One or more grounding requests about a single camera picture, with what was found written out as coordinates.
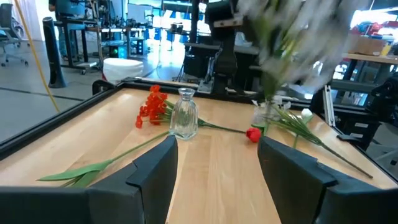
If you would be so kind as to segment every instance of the metal pole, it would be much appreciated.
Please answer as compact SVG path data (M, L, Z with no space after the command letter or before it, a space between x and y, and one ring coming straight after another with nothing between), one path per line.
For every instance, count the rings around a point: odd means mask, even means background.
M192 18L191 18L191 31L189 33L189 42L197 42L198 34L198 20L199 20L199 3L200 0L192 1Z

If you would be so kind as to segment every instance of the office chair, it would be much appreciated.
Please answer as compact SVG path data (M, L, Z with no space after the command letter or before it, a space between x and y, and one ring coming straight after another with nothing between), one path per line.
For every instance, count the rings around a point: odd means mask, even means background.
M22 57L7 54L5 46L10 44L20 45L23 40L18 36L17 31L12 25L12 4L0 5L0 47L4 51L4 61L1 63L2 67L6 66L9 58L18 59L25 66L29 66L28 62Z

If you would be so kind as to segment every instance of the red tulip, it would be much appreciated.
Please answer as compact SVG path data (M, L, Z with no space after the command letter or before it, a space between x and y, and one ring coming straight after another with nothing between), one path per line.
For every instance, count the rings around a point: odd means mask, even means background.
M259 142L262 134L261 131L257 128L249 128L246 131L246 136L252 141L252 142Z

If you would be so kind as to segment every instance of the white bin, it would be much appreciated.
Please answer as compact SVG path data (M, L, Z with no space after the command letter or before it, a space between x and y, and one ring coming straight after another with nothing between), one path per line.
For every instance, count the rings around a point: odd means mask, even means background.
M104 60L103 73L107 81L117 84L127 77L141 77L144 65L137 60L107 58Z

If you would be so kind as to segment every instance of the red flower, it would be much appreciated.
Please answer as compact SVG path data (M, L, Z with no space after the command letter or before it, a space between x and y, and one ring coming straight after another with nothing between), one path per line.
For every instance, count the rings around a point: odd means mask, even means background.
M167 94L166 93L161 93L160 97L162 100L167 100Z
M137 116L136 127L137 128L142 128L142 119L141 119L140 116Z
M160 120L165 119L167 105L164 101L167 99L166 93L160 92L159 85L153 85L150 88L150 95L147 97L145 105L140 106L139 116L137 117L136 127L142 127L142 118L148 118L154 125L160 125Z
M153 85L149 89L152 93L157 93L160 91L160 85Z
M252 142L259 142L262 134L261 131L257 128L249 128L246 131L246 136L252 141Z

